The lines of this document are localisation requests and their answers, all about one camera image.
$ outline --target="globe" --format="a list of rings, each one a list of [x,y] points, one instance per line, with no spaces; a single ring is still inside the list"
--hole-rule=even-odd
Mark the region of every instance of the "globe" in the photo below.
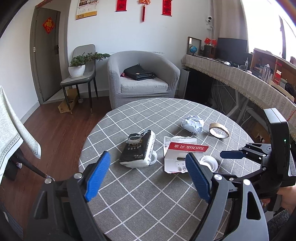
[[[189,48],[190,52],[192,53],[192,55],[194,55],[197,52],[197,48],[195,46],[191,46]]]

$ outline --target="door handle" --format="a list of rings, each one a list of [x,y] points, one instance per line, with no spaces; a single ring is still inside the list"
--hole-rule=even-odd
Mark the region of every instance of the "door handle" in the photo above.
[[[56,51],[56,54],[59,54],[59,45],[55,46],[55,51]]]

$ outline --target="wooden floor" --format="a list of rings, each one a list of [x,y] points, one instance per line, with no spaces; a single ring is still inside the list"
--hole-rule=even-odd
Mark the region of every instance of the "wooden floor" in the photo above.
[[[25,144],[21,146],[25,157],[33,165],[57,181],[68,179],[78,171],[79,156],[86,137],[111,110],[109,97],[93,98],[93,114],[87,99],[75,106],[73,115],[60,114],[58,105],[59,102],[41,105],[25,123],[41,146],[41,160]],[[1,182],[0,200],[24,231],[43,182],[42,177],[26,167],[19,170],[14,182],[6,178]]]

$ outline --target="bonsai tree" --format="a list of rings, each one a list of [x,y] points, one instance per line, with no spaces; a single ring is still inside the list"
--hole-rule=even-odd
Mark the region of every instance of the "bonsai tree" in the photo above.
[[[102,53],[95,52],[94,54],[88,53],[87,55],[84,55],[84,53],[83,53],[83,55],[79,55],[79,56],[72,58],[72,60],[70,62],[70,67],[83,66],[87,62],[95,61],[95,60],[101,61],[101,60],[108,58],[108,57],[110,57],[110,55],[107,53],[102,54]]]

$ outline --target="sandisk packaging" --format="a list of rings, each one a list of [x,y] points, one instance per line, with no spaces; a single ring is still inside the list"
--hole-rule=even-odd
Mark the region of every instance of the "sandisk packaging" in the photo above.
[[[185,157],[189,152],[194,153],[197,160],[200,160],[207,151],[208,146],[181,144],[171,142],[168,151],[165,155],[165,172],[176,173],[188,172],[185,165]]]

